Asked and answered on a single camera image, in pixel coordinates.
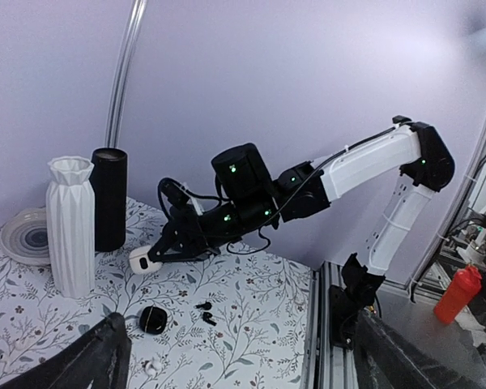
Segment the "small white earbud case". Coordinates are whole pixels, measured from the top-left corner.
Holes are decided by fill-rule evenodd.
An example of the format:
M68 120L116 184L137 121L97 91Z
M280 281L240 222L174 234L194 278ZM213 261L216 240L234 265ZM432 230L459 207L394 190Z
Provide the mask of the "small white earbud case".
M149 259L148 253L151 246L142 246L130 252L129 263L130 268L134 274L146 275L159 271L162 268L162 263L152 262Z

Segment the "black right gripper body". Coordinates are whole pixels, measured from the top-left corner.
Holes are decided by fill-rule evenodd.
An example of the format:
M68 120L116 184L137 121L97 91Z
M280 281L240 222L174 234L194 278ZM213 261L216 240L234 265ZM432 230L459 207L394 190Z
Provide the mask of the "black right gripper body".
M197 216L193 216L192 214L190 214L188 216L177 217L173 220L176 221L183 228L185 232L189 233L193 237L194 244L196 245L197 250L216 248L203 235L203 231L199 226Z

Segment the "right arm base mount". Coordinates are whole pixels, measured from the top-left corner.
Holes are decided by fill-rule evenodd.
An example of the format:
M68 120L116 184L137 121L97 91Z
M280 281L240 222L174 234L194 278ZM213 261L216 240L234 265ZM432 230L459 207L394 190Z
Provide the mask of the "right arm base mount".
M350 255L340 275L345 287L331 285L329 291L330 343L350 349L358 315L375 302L377 291L386 277L369 273L368 268L359 263L357 253Z

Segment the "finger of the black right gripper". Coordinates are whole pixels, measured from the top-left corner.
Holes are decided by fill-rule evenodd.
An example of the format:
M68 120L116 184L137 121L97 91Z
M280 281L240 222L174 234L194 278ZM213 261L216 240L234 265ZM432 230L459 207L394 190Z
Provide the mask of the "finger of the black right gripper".
M206 250L172 250L158 249L157 261L162 263L184 263L204 261L210 256L220 255L221 251L217 248L207 248Z
M162 229L159 240L151 247L148 256L154 263L157 261L158 249L197 250L193 237L185 232L174 220L170 220Z

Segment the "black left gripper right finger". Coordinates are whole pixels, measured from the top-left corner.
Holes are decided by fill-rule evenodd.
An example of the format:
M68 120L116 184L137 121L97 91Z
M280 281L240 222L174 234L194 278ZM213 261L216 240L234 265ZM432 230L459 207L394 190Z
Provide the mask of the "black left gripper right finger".
M486 388L421 352L367 310L357 316L353 355L359 388Z

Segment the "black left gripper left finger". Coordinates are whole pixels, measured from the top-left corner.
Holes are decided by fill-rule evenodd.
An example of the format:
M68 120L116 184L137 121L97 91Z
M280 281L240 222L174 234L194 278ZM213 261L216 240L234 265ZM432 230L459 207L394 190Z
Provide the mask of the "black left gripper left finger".
M132 342L114 312L60 353L1 388L126 388Z

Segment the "black earbud case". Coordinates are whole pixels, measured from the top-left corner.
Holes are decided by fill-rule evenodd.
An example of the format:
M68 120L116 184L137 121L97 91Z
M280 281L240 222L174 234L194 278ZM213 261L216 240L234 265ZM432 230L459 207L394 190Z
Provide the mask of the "black earbud case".
M156 306L145 307L139 317L140 329L151 335L161 334L166 328L167 322L167 312Z

